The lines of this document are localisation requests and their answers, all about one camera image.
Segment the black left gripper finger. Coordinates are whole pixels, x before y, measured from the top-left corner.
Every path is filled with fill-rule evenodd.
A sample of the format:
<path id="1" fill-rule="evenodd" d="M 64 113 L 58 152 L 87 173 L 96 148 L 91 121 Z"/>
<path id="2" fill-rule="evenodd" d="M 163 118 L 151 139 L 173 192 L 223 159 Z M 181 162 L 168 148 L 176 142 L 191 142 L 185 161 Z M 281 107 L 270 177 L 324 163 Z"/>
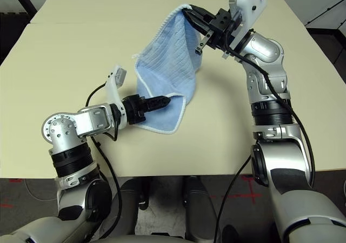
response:
<path id="1" fill-rule="evenodd" d="M 144 111 L 156 111 L 169 105 L 171 99 L 166 96 L 146 98 L 143 101 Z"/>
<path id="2" fill-rule="evenodd" d="M 144 111 L 144 114 L 164 114 L 169 109 L 170 109 L 169 105 L 166 105 L 165 107 L 160 107 L 160 108 L 148 108 L 147 110 Z"/>

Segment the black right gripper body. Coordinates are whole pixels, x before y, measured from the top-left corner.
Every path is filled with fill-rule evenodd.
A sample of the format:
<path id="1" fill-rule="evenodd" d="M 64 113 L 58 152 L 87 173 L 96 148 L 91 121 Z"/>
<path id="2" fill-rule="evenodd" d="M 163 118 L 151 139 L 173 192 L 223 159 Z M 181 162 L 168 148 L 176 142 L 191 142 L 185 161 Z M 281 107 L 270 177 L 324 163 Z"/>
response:
<path id="1" fill-rule="evenodd" d="M 235 30 L 235 21 L 232 20 L 230 11 L 219 9 L 216 18 L 210 22 L 211 31 L 200 41 L 195 52 L 202 54 L 203 48 L 207 45 L 213 49 L 220 49 L 226 52 L 226 35 Z"/>

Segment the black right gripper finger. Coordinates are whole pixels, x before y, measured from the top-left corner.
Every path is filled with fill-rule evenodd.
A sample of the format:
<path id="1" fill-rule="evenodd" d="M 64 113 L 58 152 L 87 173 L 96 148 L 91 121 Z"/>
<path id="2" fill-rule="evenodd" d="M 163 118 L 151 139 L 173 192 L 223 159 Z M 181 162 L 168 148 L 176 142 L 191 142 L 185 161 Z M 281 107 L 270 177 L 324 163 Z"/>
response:
<path id="1" fill-rule="evenodd" d="M 191 5 L 191 13 L 202 21 L 212 21 L 216 18 L 216 16 L 210 13 L 208 10 L 195 5 Z"/>
<path id="2" fill-rule="evenodd" d="M 198 19 L 191 13 L 191 9 L 183 9 L 182 12 L 185 19 L 190 23 L 190 25 L 202 35 L 206 36 L 208 32 L 211 31 L 211 21 L 202 21 Z"/>

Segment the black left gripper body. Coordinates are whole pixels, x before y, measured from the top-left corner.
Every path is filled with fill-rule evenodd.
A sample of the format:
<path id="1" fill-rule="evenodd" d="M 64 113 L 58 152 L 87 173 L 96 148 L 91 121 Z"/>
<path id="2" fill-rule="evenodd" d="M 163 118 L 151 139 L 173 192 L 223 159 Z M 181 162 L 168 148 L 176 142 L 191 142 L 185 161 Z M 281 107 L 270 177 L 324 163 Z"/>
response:
<path id="1" fill-rule="evenodd" d="M 144 97 L 134 94 L 125 97 L 122 102 L 127 114 L 128 124 L 134 125 L 146 120 L 145 113 L 148 109 L 148 105 Z"/>

